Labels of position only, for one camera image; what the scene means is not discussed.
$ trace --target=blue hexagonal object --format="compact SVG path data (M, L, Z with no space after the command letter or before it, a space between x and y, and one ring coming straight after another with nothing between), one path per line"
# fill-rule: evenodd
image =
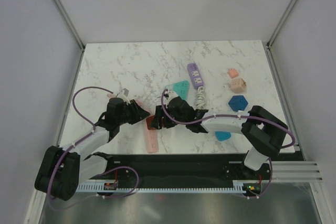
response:
M229 106L233 111L246 109L248 102L243 95L234 95L229 101Z

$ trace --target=white power cord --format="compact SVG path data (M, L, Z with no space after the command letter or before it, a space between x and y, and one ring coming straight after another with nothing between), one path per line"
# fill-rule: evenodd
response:
M196 108L201 110L206 106L206 96L204 87L199 87L196 94Z

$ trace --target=marble table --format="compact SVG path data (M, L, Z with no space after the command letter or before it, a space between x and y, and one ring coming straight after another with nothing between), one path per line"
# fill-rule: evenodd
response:
M154 112L166 85L190 80L186 66L191 62L197 63L204 79L208 109L232 112L228 101L234 94L227 71L235 68L247 83L243 94L248 101L246 110L261 105L285 122L260 40L87 44L75 91L99 86L118 93L127 88L130 99L142 100ZM195 96L191 84L187 98L190 105L194 105ZM94 122L106 110L107 103L107 93L101 90L86 90L76 98L79 111ZM89 129L90 125L71 106L61 145L73 142ZM160 130L157 137L160 154L245 153L251 148L243 135L232 134L229 140L219 142L214 134L195 134L182 125ZM285 144L290 142L287 136ZM98 151L146 153L142 122L121 126L120 133ZM294 152L294 148L282 152Z

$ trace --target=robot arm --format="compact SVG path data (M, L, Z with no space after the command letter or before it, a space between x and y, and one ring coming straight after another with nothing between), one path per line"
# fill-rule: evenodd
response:
M166 93L167 98L166 110L168 114L175 120L180 122L192 122L212 115L223 113L215 113L209 110L194 110L186 101L182 100L174 91ZM249 112L241 111L240 116L256 116L272 121L280 126L288 129L288 127L269 113L261 106L253 106ZM176 125L170 120L162 110L162 106L156 107L155 117L151 126L156 129L163 127L171 128ZM194 133L215 133L216 131L225 131L242 134L250 141L252 148L246 154L243 165L245 168L257 171L262 164L268 159L279 155L286 133L279 128L265 124L259 127L261 121L237 117L237 113L233 117L217 117L203 120L195 124L186 125L186 127Z
M51 195L68 200L75 193L79 183L103 173L109 156L103 153L92 153L111 141L119 133L122 124L134 124L149 115L134 100L128 100L125 92L116 98L111 98L106 112L102 113L95 124L94 133L70 150L62 160L62 165L52 183ZM56 163L70 145L72 143L61 147L51 146L46 150L35 180L37 190L47 192Z

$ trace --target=gray floor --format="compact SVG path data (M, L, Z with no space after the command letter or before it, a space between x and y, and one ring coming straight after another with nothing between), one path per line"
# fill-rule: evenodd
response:
M64 207L88 194L76 194ZM258 200L228 194L134 194L120 199L91 198L63 212L46 208L41 223L321 223L309 185L272 184Z

